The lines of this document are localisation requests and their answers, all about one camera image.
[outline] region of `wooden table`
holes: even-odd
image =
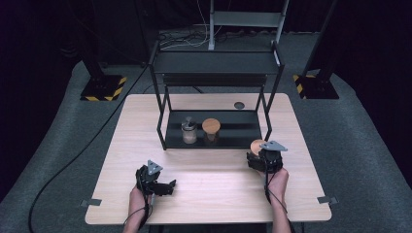
[[[177,109],[234,109],[243,102],[254,109],[257,94],[172,94]],[[89,206],[88,224],[123,224],[127,218],[128,195],[135,185],[135,172],[150,159],[163,167],[158,181],[177,180],[171,196],[155,199],[147,224],[270,222],[272,213],[263,191],[263,180],[249,168],[248,150],[169,149],[163,150],[155,131],[159,110],[155,95],[127,97],[113,135],[93,199],[100,206]],[[266,123],[259,110],[262,134]],[[270,119],[270,140],[285,146],[284,167],[290,172],[286,192],[291,221],[326,221],[331,218],[328,204],[306,147],[289,97],[276,94]],[[162,130],[167,126],[165,114]]]

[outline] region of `human arm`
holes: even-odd
[[[148,197],[148,202],[151,203],[152,196]],[[123,233],[136,233],[139,230],[140,223],[145,216],[145,199],[142,192],[133,187],[129,195],[128,218],[123,228]]]
[[[268,175],[269,199],[273,213],[272,233],[290,233],[291,227],[286,211],[285,192],[289,172],[282,168],[275,174]]]

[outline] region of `dark background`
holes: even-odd
[[[104,61],[103,57],[110,52],[119,56],[114,48],[125,52],[134,48],[141,52],[121,55],[112,62],[144,62],[147,54],[143,50],[147,48],[144,41],[136,38],[142,37],[145,26],[137,17],[137,10],[128,7],[123,13],[117,11],[116,4],[106,1],[111,3],[112,10],[102,7],[105,1],[99,1],[99,6],[93,1],[70,1],[96,60]],[[70,23],[62,13],[62,7],[67,5],[56,2],[3,1],[0,6],[1,200],[42,142],[64,96],[71,69],[81,59],[72,41]],[[131,0],[116,2],[119,9],[135,4]],[[209,1],[201,0],[199,4],[208,20]],[[322,0],[291,0],[284,31],[321,31],[330,4],[331,1]],[[216,9],[226,10],[227,6],[228,0],[217,1]],[[282,4],[232,0],[230,6],[233,11],[271,12],[279,10]],[[313,69],[322,69],[336,41],[343,39],[345,52],[336,64],[335,73],[357,93],[409,185],[412,182],[408,171],[412,152],[409,136],[412,106],[408,74],[412,64],[409,40],[412,20],[408,9],[411,7],[411,3],[400,0],[339,1],[310,64]],[[159,29],[202,22],[193,0],[154,0],[154,11]],[[103,14],[102,19],[102,12],[117,12],[123,17],[104,17]],[[124,37],[124,30],[114,30],[124,29],[122,25],[137,29],[136,32],[128,30],[134,35],[130,40],[124,39],[128,38]]]

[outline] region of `robotic hand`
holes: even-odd
[[[268,189],[270,181],[268,180],[268,174],[275,174],[282,169],[283,161],[281,151],[287,151],[288,149],[275,141],[262,143],[259,145],[259,147],[261,148],[261,150],[259,150],[258,154],[247,152],[246,158],[248,159],[248,165],[250,168],[253,168],[265,174],[264,193],[266,194],[266,198],[270,203]]]
[[[154,162],[148,160],[148,166],[143,165],[136,171],[136,186],[142,192],[145,199],[145,217],[143,218],[139,229],[145,224],[149,217],[148,195],[172,195],[176,180],[171,183],[158,183],[157,178],[163,168]]]

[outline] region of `cork lid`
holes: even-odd
[[[216,134],[221,129],[221,123],[215,118],[207,118],[203,121],[202,128],[207,134]]]
[[[261,150],[260,144],[264,144],[266,141],[262,139],[256,139],[251,143],[251,151],[254,155],[258,156],[258,153]]]

